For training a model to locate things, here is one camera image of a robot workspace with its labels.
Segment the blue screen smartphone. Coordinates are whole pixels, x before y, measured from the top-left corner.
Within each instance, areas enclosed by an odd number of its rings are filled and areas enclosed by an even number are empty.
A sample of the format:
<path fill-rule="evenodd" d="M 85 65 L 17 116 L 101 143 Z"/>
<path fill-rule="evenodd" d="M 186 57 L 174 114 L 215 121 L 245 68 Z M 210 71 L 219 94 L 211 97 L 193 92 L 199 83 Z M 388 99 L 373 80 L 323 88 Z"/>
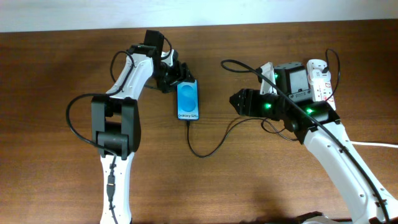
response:
<path fill-rule="evenodd" d="M 177 85 L 177 118 L 186 121 L 199 120 L 198 83 L 181 82 Z"/>

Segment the white power strip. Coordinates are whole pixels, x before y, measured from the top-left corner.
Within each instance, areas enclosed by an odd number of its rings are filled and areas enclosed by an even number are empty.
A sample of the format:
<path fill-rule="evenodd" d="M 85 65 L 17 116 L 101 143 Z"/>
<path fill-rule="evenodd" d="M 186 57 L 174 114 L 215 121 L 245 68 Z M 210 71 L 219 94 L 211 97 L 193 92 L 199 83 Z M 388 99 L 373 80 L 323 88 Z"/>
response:
<path fill-rule="evenodd" d="M 307 62 L 307 78 L 308 84 L 312 92 L 313 101 L 327 101 L 330 106 L 336 110 L 335 99 L 331 94 L 333 93 L 331 80 L 329 82 L 312 82 L 310 79 L 310 72 L 313 69 L 326 69 L 327 64 L 324 60 L 311 59 Z"/>

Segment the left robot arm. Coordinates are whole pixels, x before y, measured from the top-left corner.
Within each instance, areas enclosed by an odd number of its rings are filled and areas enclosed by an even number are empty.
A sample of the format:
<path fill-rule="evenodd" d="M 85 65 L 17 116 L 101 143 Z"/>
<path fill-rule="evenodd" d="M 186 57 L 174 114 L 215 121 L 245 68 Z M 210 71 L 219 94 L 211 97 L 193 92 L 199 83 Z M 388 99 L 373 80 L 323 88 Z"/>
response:
<path fill-rule="evenodd" d="M 187 64 L 174 49 L 163 51 L 167 38 L 147 30 L 143 43 L 126 50 L 126 64 L 105 96 L 91 101 L 92 140 L 99 145 L 104 193 L 101 223 L 131 223 L 130 174 L 141 141 L 138 99 L 148 79 L 162 93 L 177 90 L 183 81 L 193 81 Z"/>

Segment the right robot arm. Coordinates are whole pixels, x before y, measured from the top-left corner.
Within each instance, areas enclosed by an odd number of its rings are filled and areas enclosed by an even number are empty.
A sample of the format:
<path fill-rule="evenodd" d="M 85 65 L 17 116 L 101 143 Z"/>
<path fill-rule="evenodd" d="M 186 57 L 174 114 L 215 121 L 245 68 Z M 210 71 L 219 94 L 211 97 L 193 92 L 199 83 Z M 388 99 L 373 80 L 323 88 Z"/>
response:
<path fill-rule="evenodd" d="M 283 121 L 326 170 L 353 223 L 397 223 L 397 200 L 376 179 L 335 109 L 329 64 L 311 59 L 256 69 L 261 88 L 229 99 L 239 115 Z"/>

